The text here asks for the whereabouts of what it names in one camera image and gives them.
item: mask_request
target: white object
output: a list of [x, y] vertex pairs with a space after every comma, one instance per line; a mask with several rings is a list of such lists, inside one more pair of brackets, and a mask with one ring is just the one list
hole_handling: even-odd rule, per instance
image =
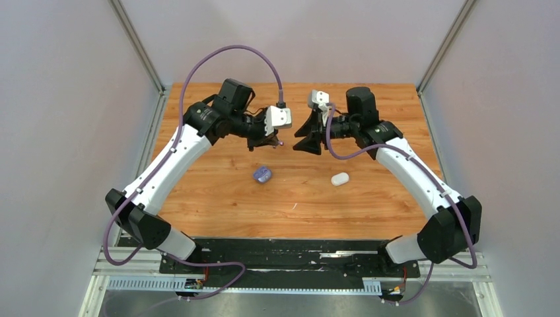
[[387, 254], [394, 263], [426, 258], [417, 241], [417, 234], [402, 236], [387, 244]]
[[158, 250], [173, 254], [182, 260], [186, 260], [195, 248], [196, 245], [193, 240], [173, 227], [171, 227], [167, 238], [158, 246]]
[[340, 174], [336, 174], [335, 176], [331, 177], [331, 183], [334, 186], [340, 186], [342, 184], [346, 184], [348, 183], [349, 180], [350, 180], [350, 176], [344, 172]]
[[274, 129], [292, 127], [292, 112], [288, 108], [269, 106], [265, 115], [265, 136], [271, 135]]
[[321, 119], [324, 127], [327, 126], [327, 119], [329, 118], [329, 111], [331, 110], [331, 106], [328, 106], [329, 102], [329, 94], [320, 90], [311, 90], [311, 93], [307, 97], [307, 106], [309, 108], [313, 109], [317, 106], [319, 110], [321, 110]]

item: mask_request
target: purple object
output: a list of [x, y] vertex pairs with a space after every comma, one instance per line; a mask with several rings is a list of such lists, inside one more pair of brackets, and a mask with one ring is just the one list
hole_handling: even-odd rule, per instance
[[261, 183], [264, 184], [272, 178], [272, 171], [268, 169], [266, 166], [261, 166], [258, 170], [253, 173], [253, 178]]
[[284, 146], [284, 142], [283, 141], [278, 141], [277, 145], [273, 145], [272, 148], [276, 149], [276, 146], [280, 145], [281, 147]]

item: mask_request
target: purple toy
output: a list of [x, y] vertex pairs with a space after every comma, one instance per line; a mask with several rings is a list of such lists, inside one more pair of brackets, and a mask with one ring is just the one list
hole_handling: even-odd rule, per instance
[[261, 166], [253, 173], [253, 178], [261, 184], [268, 182], [271, 177], [272, 171], [270, 171], [266, 166]]

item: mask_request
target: floor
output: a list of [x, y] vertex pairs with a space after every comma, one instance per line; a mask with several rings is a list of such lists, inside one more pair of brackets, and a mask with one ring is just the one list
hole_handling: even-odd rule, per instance
[[[420, 283], [407, 282], [406, 298]], [[481, 317], [476, 293], [467, 282], [431, 282], [421, 299], [401, 307], [382, 304], [378, 297], [357, 295], [272, 295], [224, 293], [207, 300], [172, 301], [174, 293], [108, 291], [99, 317], [139, 316], [352, 316], [352, 317]]]
[[[185, 105], [217, 93], [221, 84], [192, 84]], [[197, 160], [168, 196], [160, 216], [190, 236], [255, 238], [387, 239], [417, 232], [425, 218], [412, 196], [378, 162], [367, 155], [336, 160], [292, 150], [293, 133], [305, 122], [312, 89], [330, 94], [345, 110], [345, 91], [365, 84], [284, 86], [292, 110], [292, 129], [281, 130], [283, 147], [256, 148], [230, 135]], [[376, 96], [380, 118], [393, 122], [420, 158], [441, 175], [424, 113], [410, 85], [366, 85]], [[254, 84], [256, 98], [249, 110], [276, 103], [275, 84]], [[178, 123], [181, 84], [174, 85], [155, 145], [154, 157], [169, 141]], [[335, 140], [335, 151], [357, 151], [352, 139]], [[265, 165], [273, 178], [258, 184], [253, 171]], [[340, 187], [330, 178], [340, 172], [350, 181]]]

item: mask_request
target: enclosure wall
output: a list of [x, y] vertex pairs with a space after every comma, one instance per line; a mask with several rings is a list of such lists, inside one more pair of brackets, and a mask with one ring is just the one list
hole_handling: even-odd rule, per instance
[[560, 2], [479, 1], [424, 94], [445, 175], [483, 206], [508, 317], [556, 316]]
[[[288, 82], [418, 83], [464, 0], [123, 0], [165, 84], [213, 50], [261, 50]], [[247, 52], [215, 58], [199, 82], [274, 80]]]
[[0, 316], [76, 316], [157, 95], [107, 1], [4, 1], [0, 42]]

